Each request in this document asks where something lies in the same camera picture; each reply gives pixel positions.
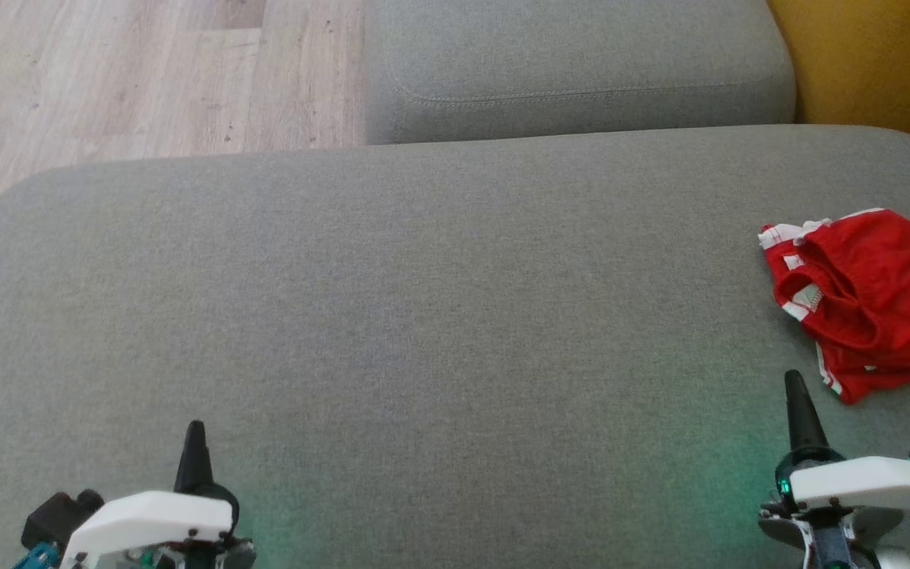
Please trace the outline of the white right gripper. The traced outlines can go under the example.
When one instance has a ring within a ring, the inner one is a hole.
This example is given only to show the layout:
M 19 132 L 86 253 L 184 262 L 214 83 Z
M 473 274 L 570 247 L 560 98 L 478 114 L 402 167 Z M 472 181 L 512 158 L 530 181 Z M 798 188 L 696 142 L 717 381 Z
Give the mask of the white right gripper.
M 777 465 L 759 529 L 798 548 L 802 568 L 910 568 L 905 548 L 882 544 L 910 514 L 910 453 L 846 460 L 827 449 L 801 372 L 784 373 L 784 392 L 791 453 Z

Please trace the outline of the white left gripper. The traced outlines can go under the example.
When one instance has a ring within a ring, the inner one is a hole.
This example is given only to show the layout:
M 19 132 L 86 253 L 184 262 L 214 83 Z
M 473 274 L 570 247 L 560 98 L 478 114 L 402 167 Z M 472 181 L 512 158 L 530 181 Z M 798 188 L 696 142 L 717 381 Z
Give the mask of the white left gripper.
M 195 430 L 196 490 L 189 491 L 194 484 Z M 182 444 L 174 492 L 140 492 L 105 503 L 73 531 L 60 555 L 60 566 L 255 567 L 255 544 L 235 536 L 237 497 L 214 483 L 205 424 L 191 421 Z

